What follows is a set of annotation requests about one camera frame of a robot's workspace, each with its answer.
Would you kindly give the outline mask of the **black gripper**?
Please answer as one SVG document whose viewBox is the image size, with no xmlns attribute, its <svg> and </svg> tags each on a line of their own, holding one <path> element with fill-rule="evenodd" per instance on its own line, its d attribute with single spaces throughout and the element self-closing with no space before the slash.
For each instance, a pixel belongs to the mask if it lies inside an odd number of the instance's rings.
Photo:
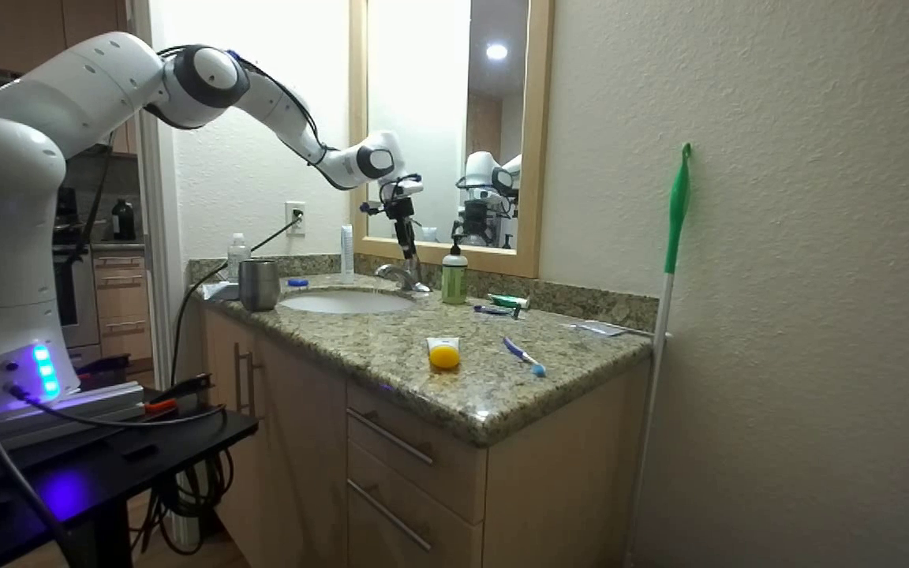
<svg viewBox="0 0 909 568">
<path fill-rule="evenodd" d="M 421 173 L 399 173 L 380 184 L 380 195 L 360 204 L 362 216 L 385 216 L 393 226 L 393 241 L 404 249 L 404 262 L 416 264 L 416 244 L 414 244 L 414 194 L 423 190 Z"/>
</svg>

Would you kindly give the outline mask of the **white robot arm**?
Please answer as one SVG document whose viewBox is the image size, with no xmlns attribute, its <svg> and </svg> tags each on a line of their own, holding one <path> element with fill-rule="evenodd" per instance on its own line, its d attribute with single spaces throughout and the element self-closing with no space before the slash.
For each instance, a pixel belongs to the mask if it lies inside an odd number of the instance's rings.
<svg viewBox="0 0 909 568">
<path fill-rule="evenodd" d="M 0 358 L 50 355 L 53 395 L 78 387 L 53 292 L 58 194 L 75 154 L 104 143 L 138 112 L 175 130 L 201 130 L 228 107 L 268 127 L 335 190 L 410 180 L 391 132 L 351 148 L 320 136 L 315 117 L 273 75 L 211 46 L 156 52 L 131 33 L 86 39 L 0 84 Z"/>
</svg>

